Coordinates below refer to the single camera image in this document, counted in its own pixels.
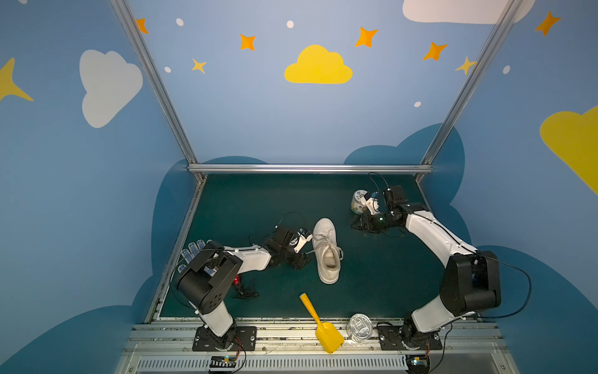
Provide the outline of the right small circuit board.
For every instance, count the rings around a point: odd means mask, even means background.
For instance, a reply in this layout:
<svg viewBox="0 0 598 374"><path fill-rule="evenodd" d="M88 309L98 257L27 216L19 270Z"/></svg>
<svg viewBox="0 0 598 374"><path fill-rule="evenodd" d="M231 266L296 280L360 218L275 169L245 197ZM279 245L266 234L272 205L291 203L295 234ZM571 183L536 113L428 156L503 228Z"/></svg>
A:
<svg viewBox="0 0 598 374"><path fill-rule="evenodd" d="M408 355L406 357L407 374L429 374L430 360L425 356Z"/></svg>

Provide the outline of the green white tin can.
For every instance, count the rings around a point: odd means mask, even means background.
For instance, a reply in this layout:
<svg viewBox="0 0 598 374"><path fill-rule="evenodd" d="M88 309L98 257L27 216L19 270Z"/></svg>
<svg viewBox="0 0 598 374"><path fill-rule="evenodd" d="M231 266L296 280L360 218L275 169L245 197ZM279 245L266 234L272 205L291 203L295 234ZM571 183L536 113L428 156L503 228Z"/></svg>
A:
<svg viewBox="0 0 598 374"><path fill-rule="evenodd" d="M360 215L360 214L368 211L368 207L367 207L366 203L364 202L365 201L364 197L367 193L368 192L363 189L359 189L354 192L352 201L351 201L351 210L353 213Z"/></svg>

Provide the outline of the small circuit board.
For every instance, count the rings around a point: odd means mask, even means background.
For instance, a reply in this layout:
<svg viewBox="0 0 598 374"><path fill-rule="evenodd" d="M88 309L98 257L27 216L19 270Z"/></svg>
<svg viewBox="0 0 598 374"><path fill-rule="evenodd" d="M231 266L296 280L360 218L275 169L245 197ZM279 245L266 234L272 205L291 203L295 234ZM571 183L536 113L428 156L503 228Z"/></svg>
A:
<svg viewBox="0 0 598 374"><path fill-rule="evenodd" d="M236 358L225 355L225 356L211 356L208 363L208 373L230 373L237 369L238 363Z"/></svg>
<svg viewBox="0 0 598 374"><path fill-rule="evenodd" d="M425 356L408 355L406 357L407 374L429 374L430 360Z"/></svg>

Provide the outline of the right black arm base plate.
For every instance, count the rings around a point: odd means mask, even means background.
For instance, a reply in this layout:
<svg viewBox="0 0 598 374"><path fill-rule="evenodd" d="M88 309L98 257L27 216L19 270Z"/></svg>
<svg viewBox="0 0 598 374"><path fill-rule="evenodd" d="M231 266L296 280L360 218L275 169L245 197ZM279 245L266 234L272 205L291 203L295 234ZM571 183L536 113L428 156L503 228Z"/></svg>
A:
<svg viewBox="0 0 598 374"><path fill-rule="evenodd" d="M396 326L389 322L377 323L378 341L383 351L441 351L439 332L421 333L411 325Z"/></svg>

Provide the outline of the aluminium frame left post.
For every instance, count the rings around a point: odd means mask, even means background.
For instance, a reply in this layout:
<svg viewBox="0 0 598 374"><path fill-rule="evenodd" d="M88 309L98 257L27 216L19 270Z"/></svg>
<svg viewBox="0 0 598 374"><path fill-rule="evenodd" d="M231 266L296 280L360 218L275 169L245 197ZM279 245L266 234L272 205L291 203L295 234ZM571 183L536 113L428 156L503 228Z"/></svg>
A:
<svg viewBox="0 0 598 374"><path fill-rule="evenodd" d="M143 71L149 80L149 84L151 85L182 153L187 160L188 167L197 164L198 160L195 152L192 149L192 145L185 132L184 126L182 125L171 98L168 95L164 82L160 77L154 59L143 39L143 33L140 31L136 19L134 18L129 2L125 0L111 0L110 3L112 4L129 42L143 67Z"/></svg>

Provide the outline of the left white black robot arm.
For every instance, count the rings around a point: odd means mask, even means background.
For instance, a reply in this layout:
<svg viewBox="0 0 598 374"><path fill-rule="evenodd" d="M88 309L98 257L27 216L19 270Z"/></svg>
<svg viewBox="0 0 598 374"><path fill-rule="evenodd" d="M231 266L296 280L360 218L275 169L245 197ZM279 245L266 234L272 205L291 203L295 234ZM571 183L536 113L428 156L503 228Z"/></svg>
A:
<svg viewBox="0 0 598 374"><path fill-rule="evenodd" d="M207 328L208 338L220 349L233 344L236 322L224 299L242 274L264 271L280 264L300 270L309 263L303 248L313 239L306 228L295 231L278 224L264 244L230 247L210 240L180 271L171 276L174 289Z"/></svg>

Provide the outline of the aluminium frame post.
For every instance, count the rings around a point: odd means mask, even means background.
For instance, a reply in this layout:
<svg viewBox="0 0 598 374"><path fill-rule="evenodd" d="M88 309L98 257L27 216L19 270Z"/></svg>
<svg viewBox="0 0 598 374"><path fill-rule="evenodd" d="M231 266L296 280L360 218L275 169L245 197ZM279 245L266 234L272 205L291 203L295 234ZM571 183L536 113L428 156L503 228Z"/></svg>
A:
<svg viewBox="0 0 598 374"><path fill-rule="evenodd" d="M164 82L160 77L154 59L143 39L143 33L140 31L136 19L134 18L129 2L125 0L111 0L110 3L112 4L129 42L143 67L143 71L149 80L149 84L151 85L182 153L187 160L188 167L197 164L198 160L195 152L192 149L192 145L185 132L184 126L182 125L171 98L168 95Z"/></svg>
<svg viewBox="0 0 598 374"><path fill-rule="evenodd" d="M439 155L440 150L455 127L459 117L462 115L470 98L472 98L478 84L482 81L488 67L515 24L516 14L522 5L522 0L507 1L488 39L484 43L483 48L481 48L481 52L477 57L477 63L467 75L453 105L420 162L419 172L415 174L417 184L423 181L426 174L432 173L434 160Z"/></svg>

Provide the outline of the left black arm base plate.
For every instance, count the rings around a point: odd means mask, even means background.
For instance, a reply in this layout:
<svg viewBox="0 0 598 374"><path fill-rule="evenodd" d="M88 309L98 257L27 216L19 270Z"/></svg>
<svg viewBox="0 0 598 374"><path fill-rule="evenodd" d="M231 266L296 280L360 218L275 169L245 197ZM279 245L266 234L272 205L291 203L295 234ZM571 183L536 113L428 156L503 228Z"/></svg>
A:
<svg viewBox="0 0 598 374"><path fill-rule="evenodd" d="M193 352L253 352L256 344L256 327L233 325L222 337L208 327L199 327L192 343Z"/></svg>

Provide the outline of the aluminium frame back rail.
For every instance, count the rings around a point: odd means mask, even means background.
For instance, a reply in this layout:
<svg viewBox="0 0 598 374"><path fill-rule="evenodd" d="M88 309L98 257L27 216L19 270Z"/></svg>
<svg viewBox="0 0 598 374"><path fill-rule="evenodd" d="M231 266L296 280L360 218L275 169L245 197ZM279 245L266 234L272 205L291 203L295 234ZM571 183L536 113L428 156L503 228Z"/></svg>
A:
<svg viewBox="0 0 598 374"><path fill-rule="evenodd" d="M249 173L249 174L429 174L430 165L250 165L250 164L190 164L195 173Z"/></svg>

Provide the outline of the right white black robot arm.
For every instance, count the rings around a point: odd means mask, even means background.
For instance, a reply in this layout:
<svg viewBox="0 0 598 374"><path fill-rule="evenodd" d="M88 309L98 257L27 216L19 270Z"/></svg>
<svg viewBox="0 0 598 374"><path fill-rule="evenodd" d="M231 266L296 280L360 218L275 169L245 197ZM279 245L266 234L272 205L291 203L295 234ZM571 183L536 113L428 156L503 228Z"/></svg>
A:
<svg viewBox="0 0 598 374"><path fill-rule="evenodd" d="M358 199L364 206L352 229L383 233L399 228L419 238L444 267L438 295L408 314L400 328L402 343L414 350L436 338L442 327L501 305L499 260L480 251L443 225L422 203L409 201L400 185L378 186Z"/></svg>

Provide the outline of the white sneaker shoe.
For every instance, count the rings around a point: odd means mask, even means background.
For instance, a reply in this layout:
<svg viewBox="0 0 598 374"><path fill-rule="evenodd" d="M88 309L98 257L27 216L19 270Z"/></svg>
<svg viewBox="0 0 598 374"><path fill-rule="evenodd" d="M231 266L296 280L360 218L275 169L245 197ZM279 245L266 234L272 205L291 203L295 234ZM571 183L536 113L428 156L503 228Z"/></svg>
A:
<svg viewBox="0 0 598 374"><path fill-rule="evenodd" d="M333 285L339 280L344 258L337 243L336 228L330 219L322 218L316 223L312 234L319 278L325 285Z"/></svg>

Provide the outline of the white shoelace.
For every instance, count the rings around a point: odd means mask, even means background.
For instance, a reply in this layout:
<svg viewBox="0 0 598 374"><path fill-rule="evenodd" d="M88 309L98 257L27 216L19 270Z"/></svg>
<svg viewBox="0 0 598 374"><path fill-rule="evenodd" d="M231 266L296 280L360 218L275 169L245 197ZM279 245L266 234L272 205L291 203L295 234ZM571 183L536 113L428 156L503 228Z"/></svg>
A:
<svg viewBox="0 0 598 374"><path fill-rule="evenodd" d="M316 260L326 266L332 266L333 263L344 259L344 251L338 246L336 232L332 230L314 234L312 244L312 252L316 254Z"/></svg>

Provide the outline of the yellow plastic toy shovel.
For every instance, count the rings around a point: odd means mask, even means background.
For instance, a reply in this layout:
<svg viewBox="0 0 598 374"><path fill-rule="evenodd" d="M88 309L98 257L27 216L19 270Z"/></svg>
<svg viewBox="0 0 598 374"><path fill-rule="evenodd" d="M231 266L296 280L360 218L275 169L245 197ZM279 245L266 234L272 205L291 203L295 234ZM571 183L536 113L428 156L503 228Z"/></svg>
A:
<svg viewBox="0 0 598 374"><path fill-rule="evenodd" d="M317 324L316 337L319 340L319 343L328 354L333 354L344 343L343 335L339 332L339 330L336 329L336 327L334 327L332 323L321 321L319 315L316 313L316 309L305 293L300 295L300 300Z"/></svg>

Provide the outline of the aluminium frame right post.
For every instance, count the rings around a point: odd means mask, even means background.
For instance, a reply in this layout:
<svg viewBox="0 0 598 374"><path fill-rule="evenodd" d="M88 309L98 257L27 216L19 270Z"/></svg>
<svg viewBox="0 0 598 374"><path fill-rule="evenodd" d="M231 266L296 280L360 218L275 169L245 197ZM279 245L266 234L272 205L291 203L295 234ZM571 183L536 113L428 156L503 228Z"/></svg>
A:
<svg viewBox="0 0 598 374"><path fill-rule="evenodd" d="M462 115L470 98L472 98L478 84L482 81L488 67L515 24L516 14L522 5L522 0L507 1L488 39L484 43L483 48L481 48L481 52L477 57L477 63L467 75L453 105L420 162L419 172L415 174L417 184L423 181L426 174L432 173L434 160L439 155L440 150L455 127L459 117Z"/></svg>

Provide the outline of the left small circuit board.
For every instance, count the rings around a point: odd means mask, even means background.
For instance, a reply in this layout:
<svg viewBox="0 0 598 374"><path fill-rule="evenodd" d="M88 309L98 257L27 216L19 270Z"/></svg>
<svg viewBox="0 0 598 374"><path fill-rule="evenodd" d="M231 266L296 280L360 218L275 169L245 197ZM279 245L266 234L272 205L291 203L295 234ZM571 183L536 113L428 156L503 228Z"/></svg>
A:
<svg viewBox="0 0 598 374"><path fill-rule="evenodd" d="M208 373L230 373L237 369L238 363L236 358L225 355L225 356L211 356L208 363Z"/></svg>

